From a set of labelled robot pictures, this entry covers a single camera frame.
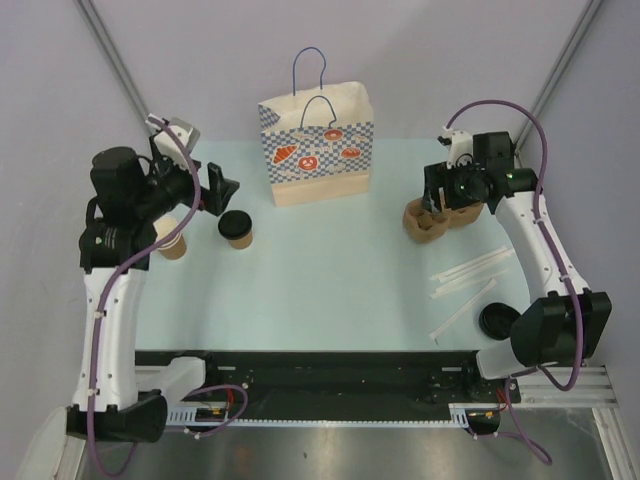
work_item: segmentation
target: bag handle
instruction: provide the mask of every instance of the bag handle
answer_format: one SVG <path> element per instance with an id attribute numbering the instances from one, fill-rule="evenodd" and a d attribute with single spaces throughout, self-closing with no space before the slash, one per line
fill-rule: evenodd
<path id="1" fill-rule="evenodd" d="M 337 120 L 337 118 L 336 118 L 336 111 L 333 109 L 333 105 L 331 105 L 331 102 L 329 101 L 329 99 L 328 99 L 327 97 L 325 97 L 324 95 L 316 95 L 316 96 L 315 96 L 315 97 L 313 97 L 311 100 L 309 100 L 309 101 L 307 102 L 307 104 L 305 105 L 305 107 L 304 107 L 304 111 L 302 112 L 302 118 L 300 119 L 300 128 L 302 128 L 302 124 L 304 123 L 304 116 L 305 116 L 305 115 L 306 115 L 306 113 L 307 113 L 307 108 L 309 108 L 309 104 L 310 104 L 311 102 L 313 102 L 316 98 L 322 98 L 322 99 L 324 99 L 324 100 L 329 104 L 329 108 L 331 109 L 331 113 L 333 114 L 333 120 L 331 120 L 331 121 L 329 122 L 329 128 L 331 128 L 331 124 Z"/>
<path id="2" fill-rule="evenodd" d="M 315 50 L 316 52 L 318 52 L 322 57 L 322 61 L 324 62 L 324 65 L 322 66 L 322 71 L 320 72 L 320 90 L 322 90 L 322 76 L 324 75 L 324 71 L 327 68 L 327 59 L 324 57 L 324 53 L 322 53 L 319 48 L 307 47 L 300 50 L 298 52 L 298 55 L 296 55 L 295 60 L 293 61 L 293 96 L 294 97 L 296 96 L 296 63 L 298 62 L 298 57 L 302 55 L 304 52 L 306 52 L 307 50 Z"/>

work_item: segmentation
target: white wall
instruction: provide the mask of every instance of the white wall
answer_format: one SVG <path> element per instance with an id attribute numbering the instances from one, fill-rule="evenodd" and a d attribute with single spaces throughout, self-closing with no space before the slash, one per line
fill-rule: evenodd
<path id="1" fill-rule="evenodd" d="M 149 108 L 207 140 L 257 140 L 257 103 L 291 91 L 303 47 L 325 81 L 359 80 L 376 135 L 434 138 L 462 105 L 532 105 L 587 0 L 96 0 Z M 322 63 L 301 58 L 301 86 Z M 469 112 L 460 125 L 512 132 L 517 113 Z"/>
<path id="2" fill-rule="evenodd" d="M 549 137 L 546 196 L 567 252 L 612 318 L 596 354 L 607 365 L 640 447 L 640 3 L 610 0 L 542 116 Z M 539 165 L 535 132 L 525 162 Z"/>
<path id="3" fill-rule="evenodd" d="M 91 158 L 145 137 L 71 1 L 0 15 L 0 478 L 68 405 L 81 360 L 78 237 Z"/>

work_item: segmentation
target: reflective metal surface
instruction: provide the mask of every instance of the reflective metal surface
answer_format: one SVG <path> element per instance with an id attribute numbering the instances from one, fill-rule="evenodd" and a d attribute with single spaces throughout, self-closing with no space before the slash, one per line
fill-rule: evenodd
<path id="1" fill-rule="evenodd" d="M 545 467 L 521 443 L 474 442 L 463 430 L 230 428 L 194 440 L 167 434 L 142 445 L 123 479 L 611 479 L 588 409 L 521 411 L 532 438 L 553 456 Z M 501 430 L 513 431 L 508 415 Z M 127 448 L 103 446 L 116 469 Z M 85 459 L 81 479 L 102 478 Z"/>

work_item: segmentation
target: tabletop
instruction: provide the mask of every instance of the tabletop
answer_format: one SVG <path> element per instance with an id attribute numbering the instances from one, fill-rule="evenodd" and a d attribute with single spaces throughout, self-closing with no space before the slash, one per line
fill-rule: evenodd
<path id="1" fill-rule="evenodd" d="M 442 351 L 494 341 L 478 314 L 491 302 L 519 311 L 529 295 L 515 255 L 483 271 L 497 284 L 442 331 L 484 283 L 431 298 L 431 280 L 499 247 L 508 236 L 485 207 L 473 224 L 418 245 L 402 226 L 406 204 L 422 195 L 423 167 L 446 159 L 436 140 L 377 140 L 370 191 L 278 208 L 258 142 L 204 142 L 194 158 L 214 162 L 240 190 L 229 209 L 248 212 L 253 244 L 235 250 L 217 219 L 199 212 L 184 236 L 187 253 L 153 253 L 140 302 L 138 350 Z M 207 185 L 206 169 L 201 182 Z M 185 207 L 173 215 L 180 218 Z"/>

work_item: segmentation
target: purple cable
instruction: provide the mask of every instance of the purple cable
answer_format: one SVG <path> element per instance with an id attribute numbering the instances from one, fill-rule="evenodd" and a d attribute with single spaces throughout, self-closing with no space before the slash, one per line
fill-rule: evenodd
<path id="1" fill-rule="evenodd" d="M 245 391 L 244 388 L 238 387 L 237 385 L 228 384 L 228 385 L 215 385 L 213 387 L 199 388 L 198 390 L 194 390 L 193 392 L 191 392 L 189 395 L 185 397 L 186 399 L 186 398 L 192 397 L 193 395 L 199 395 L 201 393 L 209 393 L 209 392 L 216 392 L 218 390 L 229 390 L 229 389 L 242 393 L 242 407 L 240 408 L 238 413 L 236 413 L 233 417 L 228 418 L 227 420 L 222 422 L 220 425 L 213 427 L 211 430 L 207 430 L 206 432 L 199 432 L 195 434 L 193 432 L 190 432 L 190 433 L 192 433 L 193 435 L 199 435 L 199 438 L 206 438 L 213 435 L 214 433 L 218 433 L 224 430 L 229 426 L 231 422 L 240 418 L 240 416 L 247 409 L 247 406 L 249 405 L 249 395 L 247 395 L 247 392 Z M 165 431 L 166 432 L 184 432 L 184 429 L 183 428 L 167 428 Z"/>
<path id="2" fill-rule="evenodd" d="M 524 114 L 533 124 L 533 126 L 538 131 L 540 135 L 540 141 L 542 142 L 542 161 L 540 163 L 540 173 L 538 174 L 538 184 L 536 185 L 536 191 L 533 196 L 533 216 L 535 218 L 538 227 L 540 227 L 540 231 L 542 232 L 542 236 L 544 237 L 547 245 L 549 246 L 549 250 L 551 250 L 551 254 L 553 255 L 553 259 L 558 265 L 558 270 L 560 270 L 561 279 L 569 292 L 569 296 L 571 297 L 571 303 L 573 303 L 573 311 L 576 317 L 576 352 L 573 359 L 573 368 L 571 370 L 571 375 L 569 377 L 569 381 L 566 385 L 562 385 L 558 382 L 551 372 L 547 370 L 544 366 L 539 366 L 538 368 L 547 376 L 547 378 L 551 381 L 551 383 L 562 390 L 563 392 L 568 392 L 571 390 L 576 382 L 578 381 L 578 375 L 580 374 L 580 365 L 582 363 L 582 350 L 584 348 L 584 326 L 582 325 L 582 309 L 580 308 L 580 301 L 578 299 L 578 294 L 576 293 L 575 288 L 573 287 L 573 283 L 571 282 L 571 278 L 569 277 L 569 272 L 567 271 L 567 267 L 562 260 L 562 255 L 560 255 L 560 251 L 558 250 L 558 246 L 553 241 L 549 230 L 544 224 L 543 219 L 540 216 L 540 195 L 542 194 L 542 184 L 544 183 L 544 176 L 547 171 L 547 157 L 548 157 L 548 146 L 547 146 L 547 136 L 544 133 L 544 129 L 542 125 L 538 121 L 538 119 L 528 110 L 521 107 L 520 105 L 508 102 L 506 100 L 479 100 L 477 102 L 470 103 L 465 105 L 460 110 L 458 110 L 449 123 L 447 123 L 447 128 L 451 128 L 453 122 L 462 115 L 463 112 L 469 110 L 470 108 L 479 106 L 479 105 L 504 105 L 506 107 L 513 108 L 518 110 L 520 113 Z"/>
<path id="3" fill-rule="evenodd" d="M 187 165 L 189 166 L 189 172 L 191 173 L 191 178 L 193 179 L 193 189 L 194 189 L 193 204 L 191 205 L 191 208 L 189 209 L 189 212 L 187 213 L 187 215 L 185 215 L 182 221 L 176 226 L 176 228 L 174 228 L 171 231 L 171 233 L 169 233 L 166 237 L 161 238 L 160 240 L 157 240 L 153 245 L 150 245 L 149 247 L 145 248 L 144 250 L 141 250 L 140 252 L 136 253 L 131 258 L 126 260 L 124 263 L 118 266 L 118 268 L 115 269 L 115 271 L 109 277 L 109 280 L 107 280 L 107 283 L 105 284 L 104 289 L 100 294 L 100 300 L 98 301 L 98 306 L 96 307 L 96 313 L 98 315 L 96 315 L 95 323 L 93 325 L 93 336 L 91 339 L 91 362 L 89 365 L 89 390 L 93 390 L 93 391 L 95 391 L 96 384 L 98 383 L 98 378 L 97 378 L 98 350 L 100 348 L 100 329 L 102 327 L 102 312 L 104 312 L 105 306 L 107 304 L 107 299 L 109 298 L 109 293 L 111 293 L 111 289 L 115 285 L 120 275 L 122 275 L 134 263 L 146 257 L 151 252 L 156 250 L 158 247 L 161 247 L 165 243 L 170 242 L 171 240 L 176 238 L 178 234 L 184 229 L 184 227 L 187 226 L 187 223 L 189 223 L 191 218 L 195 215 L 196 211 L 198 210 L 198 206 L 200 205 L 200 181 L 198 180 L 198 169 L 193 163 L 193 160 L 191 159 L 189 152 L 187 151 L 185 146 L 182 144 L 180 139 L 176 136 L 176 134 L 173 133 L 169 128 L 167 128 L 164 122 L 152 116 L 149 116 L 147 120 L 150 123 L 157 126 L 158 128 L 160 128 L 164 133 L 166 133 L 169 136 L 171 140 L 173 140 L 173 142 L 176 144 L 176 146 L 180 150 L 180 153 L 187 161 Z M 134 444 L 133 447 L 131 447 L 131 450 L 129 451 L 129 455 L 127 456 L 127 459 L 125 460 L 120 470 L 118 470 L 117 472 L 107 471 L 107 469 L 104 467 L 104 465 L 100 461 L 100 457 L 98 455 L 98 448 L 96 445 L 96 431 L 95 431 L 95 418 L 94 418 L 95 408 L 96 408 L 96 398 L 95 398 L 95 394 L 92 394 L 89 396 L 89 401 L 87 405 L 87 441 L 89 443 L 89 453 L 91 454 L 91 458 L 94 464 L 96 465 L 96 467 L 98 468 L 98 470 L 102 475 L 104 475 L 105 477 L 117 478 L 120 475 L 122 475 L 126 470 L 126 468 L 129 466 L 129 462 L 133 457 L 133 452 L 136 449 L 136 445 Z"/>

